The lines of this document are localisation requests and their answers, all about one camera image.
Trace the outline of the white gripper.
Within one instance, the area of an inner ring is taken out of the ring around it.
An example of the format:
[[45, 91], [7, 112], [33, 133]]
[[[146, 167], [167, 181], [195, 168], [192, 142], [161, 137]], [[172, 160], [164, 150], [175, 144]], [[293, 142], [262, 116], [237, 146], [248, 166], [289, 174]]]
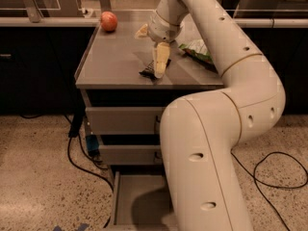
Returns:
[[150, 37], [158, 43], [153, 49], [154, 76], [156, 78], [160, 79], [164, 76], [170, 55], [169, 43], [173, 42], [181, 31], [180, 25], [172, 25], [166, 22], [154, 11], [147, 24], [142, 25], [135, 33], [136, 39]]

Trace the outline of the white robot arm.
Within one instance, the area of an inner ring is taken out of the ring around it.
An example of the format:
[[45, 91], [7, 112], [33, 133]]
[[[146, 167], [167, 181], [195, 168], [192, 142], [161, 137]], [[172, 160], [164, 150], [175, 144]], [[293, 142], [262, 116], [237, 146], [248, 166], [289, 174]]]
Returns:
[[161, 0], [139, 32], [151, 38], [164, 76], [170, 43], [186, 15], [207, 46], [220, 90], [180, 97], [164, 110], [160, 141], [178, 231], [253, 231], [232, 163], [232, 148], [266, 133], [286, 95], [268, 59], [217, 0]]

